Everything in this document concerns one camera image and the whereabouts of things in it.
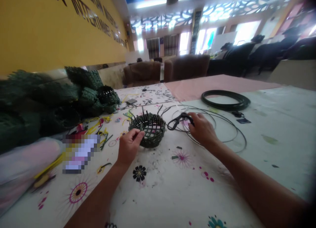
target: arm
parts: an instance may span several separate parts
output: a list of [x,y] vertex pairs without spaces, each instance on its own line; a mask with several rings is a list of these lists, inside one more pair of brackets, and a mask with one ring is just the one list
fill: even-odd
[[189,124],[192,136],[226,166],[261,222],[266,227],[294,226],[307,204],[220,142],[202,114],[189,115],[195,124]]
[[104,227],[111,198],[136,157],[144,132],[132,129],[119,140],[118,160],[67,222],[69,227]]

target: hand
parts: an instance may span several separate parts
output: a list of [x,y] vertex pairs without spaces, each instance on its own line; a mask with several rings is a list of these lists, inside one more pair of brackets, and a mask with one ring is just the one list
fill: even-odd
[[195,125],[189,124],[190,133],[203,147],[220,142],[212,124],[203,114],[188,113],[188,115],[192,117]]
[[135,159],[139,144],[145,135],[144,131],[132,129],[119,139],[118,160],[119,165],[129,167]]

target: scissors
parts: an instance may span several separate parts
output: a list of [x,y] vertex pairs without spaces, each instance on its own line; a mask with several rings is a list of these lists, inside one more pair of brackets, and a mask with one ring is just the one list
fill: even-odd
[[[194,125],[194,122],[193,122],[193,119],[192,119],[187,113],[182,112],[177,118],[171,120],[171,121],[167,124],[167,128],[168,128],[169,130],[171,130],[171,131],[172,131],[172,130],[175,130],[175,128],[176,128],[176,127],[178,126],[178,124],[180,123],[180,119],[186,119],[186,118],[190,120],[190,123],[191,123],[193,126],[195,126],[195,125]],[[174,125],[173,125],[172,128],[169,126],[169,124],[170,124],[171,122],[174,122]]]

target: table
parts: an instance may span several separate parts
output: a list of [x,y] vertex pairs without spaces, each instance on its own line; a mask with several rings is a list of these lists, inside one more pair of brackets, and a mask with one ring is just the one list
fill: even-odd
[[190,101],[201,98],[208,90],[227,90],[237,93],[280,87],[280,84],[255,81],[228,75],[216,75],[177,82],[165,83],[178,101]]
[[[316,92],[280,87],[243,95],[251,100],[251,105],[243,111],[250,124],[239,124],[232,114],[210,108],[200,100],[164,103],[162,110],[178,106],[163,114],[163,119],[169,122],[176,117],[177,110],[186,108],[181,104],[209,109],[227,117],[244,133],[247,148],[241,151],[244,141],[240,135],[227,145],[235,152],[241,151],[238,153],[241,157],[307,200],[316,159]],[[212,101],[230,103],[231,99],[216,97]],[[161,105],[146,105],[144,110],[157,113]],[[128,122],[123,122],[126,118],[123,114],[128,110],[133,114],[142,113],[141,107],[124,109],[103,125],[102,129],[106,127],[113,137],[102,152],[91,158],[84,174],[62,174],[59,165],[56,178],[41,191],[24,194],[0,218],[0,227],[63,227],[111,165],[100,173],[99,167],[116,161],[118,139],[128,131]],[[220,119],[216,119],[216,123],[219,139],[234,137],[232,127]],[[172,159],[175,155],[183,160]],[[140,165],[147,171],[141,183],[133,179],[132,173]],[[72,188],[81,181],[88,182],[87,193],[78,203],[69,204]],[[44,206],[39,209],[44,197]],[[110,215],[110,221],[117,227],[208,227],[211,219],[222,222],[225,227],[262,227],[227,169],[185,133],[169,130],[158,147],[139,150],[113,196]]]
[[163,83],[142,87],[125,88],[116,90],[116,92],[123,102],[123,107],[126,106],[124,102],[128,99],[137,100],[135,103],[137,106],[159,104],[175,100],[175,97],[170,93],[169,89]]

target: black flower print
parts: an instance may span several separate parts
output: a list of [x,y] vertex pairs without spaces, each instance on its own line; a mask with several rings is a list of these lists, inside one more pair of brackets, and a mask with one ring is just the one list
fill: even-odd
[[146,176],[146,168],[140,165],[139,167],[137,166],[135,170],[133,170],[133,178],[136,179],[137,182],[143,181]]

